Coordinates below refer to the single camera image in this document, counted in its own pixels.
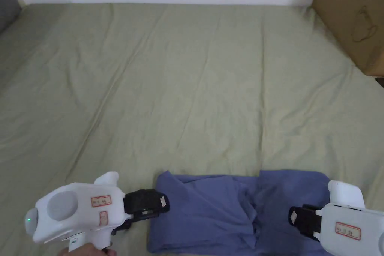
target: blue cloth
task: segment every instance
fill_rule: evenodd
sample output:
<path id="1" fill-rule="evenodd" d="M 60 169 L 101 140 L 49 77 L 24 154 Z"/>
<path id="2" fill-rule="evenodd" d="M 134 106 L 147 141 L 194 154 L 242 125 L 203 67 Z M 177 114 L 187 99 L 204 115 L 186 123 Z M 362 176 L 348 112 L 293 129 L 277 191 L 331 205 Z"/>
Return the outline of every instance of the blue cloth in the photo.
<path id="1" fill-rule="evenodd" d="M 291 206 L 329 203 L 318 172 L 261 171 L 258 177 L 161 174 L 156 189 L 170 211 L 151 219 L 152 253 L 325 256 L 319 242 L 288 222 Z"/>

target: wrinkled fabric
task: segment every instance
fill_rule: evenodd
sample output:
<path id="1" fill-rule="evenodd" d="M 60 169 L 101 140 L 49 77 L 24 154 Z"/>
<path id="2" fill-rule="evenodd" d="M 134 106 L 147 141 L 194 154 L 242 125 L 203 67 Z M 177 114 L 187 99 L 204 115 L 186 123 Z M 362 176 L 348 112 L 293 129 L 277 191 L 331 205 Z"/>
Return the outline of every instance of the wrinkled fabric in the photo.
<path id="1" fill-rule="evenodd" d="M 170 211 L 151 219 L 148 251 L 203 255 L 328 255 L 288 222 L 291 206 L 329 203 L 318 172 L 261 171 L 259 177 L 161 174 Z"/>
<path id="2" fill-rule="evenodd" d="M 384 89 L 309 7 L 33 4 L 0 34 L 0 255 L 52 256 L 25 213 L 71 182 L 319 171 L 384 211 Z M 146 221 L 112 237 L 149 256 Z"/>

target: cardboard box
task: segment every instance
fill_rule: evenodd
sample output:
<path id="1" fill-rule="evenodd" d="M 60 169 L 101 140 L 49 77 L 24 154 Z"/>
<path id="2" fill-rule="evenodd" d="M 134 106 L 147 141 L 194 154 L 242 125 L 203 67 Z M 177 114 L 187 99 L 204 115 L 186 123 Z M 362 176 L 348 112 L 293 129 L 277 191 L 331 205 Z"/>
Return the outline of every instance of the cardboard box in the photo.
<path id="1" fill-rule="evenodd" d="M 312 6 L 366 75 L 384 76 L 384 0 L 314 0 Z"/>

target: finger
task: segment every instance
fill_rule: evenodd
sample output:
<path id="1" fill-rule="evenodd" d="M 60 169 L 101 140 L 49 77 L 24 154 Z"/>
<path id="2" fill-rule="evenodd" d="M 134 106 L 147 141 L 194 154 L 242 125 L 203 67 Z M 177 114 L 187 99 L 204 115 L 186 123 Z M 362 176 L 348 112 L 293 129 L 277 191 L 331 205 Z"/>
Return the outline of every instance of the finger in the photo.
<path id="1" fill-rule="evenodd" d="M 66 255 L 68 255 L 68 248 L 64 248 L 63 250 L 61 250 L 57 256 L 66 256 Z"/>
<path id="2" fill-rule="evenodd" d="M 117 256 L 117 252 L 114 250 L 108 249 L 107 256 Z"/>
<path id="3" fill-rule="evenodd" d="M 58 256 L 105 256 L 105 253 L 98 250 L 92 243 L 86 243 L 71 252 L 68 252 L 68 249 L 62 252 L 63 254 L 59 254 Z"/>

